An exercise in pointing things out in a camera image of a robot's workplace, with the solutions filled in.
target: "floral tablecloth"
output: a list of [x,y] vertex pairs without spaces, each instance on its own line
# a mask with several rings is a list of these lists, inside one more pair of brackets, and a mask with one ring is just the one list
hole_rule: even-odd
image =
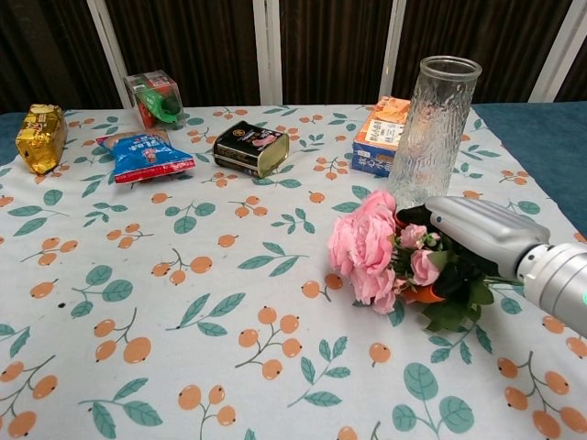
[[[0,168],[0,438],[585,438],[585,340],[521,290],[455,334],[353,306],[326,242],[386,182],[349,168],[368,107],[187,110],[184,174],[113,183],[123,110],[68,112],[47,176]],[[212,161],[240,119],[291,137],[266,179]],[[450,192],[583,240],[472,111]]]

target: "gold foil package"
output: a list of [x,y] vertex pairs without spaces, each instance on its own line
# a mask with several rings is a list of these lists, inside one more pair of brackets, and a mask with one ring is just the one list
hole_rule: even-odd
[[45,174],[61,159],[67,127],[57,105],[33,104],[17,135],[17,149],[28,168]]

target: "glass vase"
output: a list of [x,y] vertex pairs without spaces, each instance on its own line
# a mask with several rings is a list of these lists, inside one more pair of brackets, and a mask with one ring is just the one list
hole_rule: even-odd
[[482,68],[475,61],[434,56],[420,61],[404,133],[388,189],[398,209],[446,195]]

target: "snack bag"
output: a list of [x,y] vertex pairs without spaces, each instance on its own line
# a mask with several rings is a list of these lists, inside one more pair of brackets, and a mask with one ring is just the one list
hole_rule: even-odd
[[97,142],[116,158],[116,183],[142,181],[195,167],[192,156],[172,147],[164,131],[120,133],[99,137]]

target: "dark curtain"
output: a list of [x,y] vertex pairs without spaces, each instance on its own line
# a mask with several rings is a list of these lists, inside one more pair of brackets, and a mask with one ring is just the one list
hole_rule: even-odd
[[281,0],[283,102],[376,102],[392,4]]
[[392,94],[409,98],[419,62],[455,55],[483,67],[474,103],[525,102],[571,0],[408,0]]
[[587,38],[570,66],[555,101],[587,101]]
[[33,103],[116,108],[120,100],[81,0],[0,1],[0,112]]
[[251,0],[106,0],[128,74],[166,71],[183,105],[258,105]]

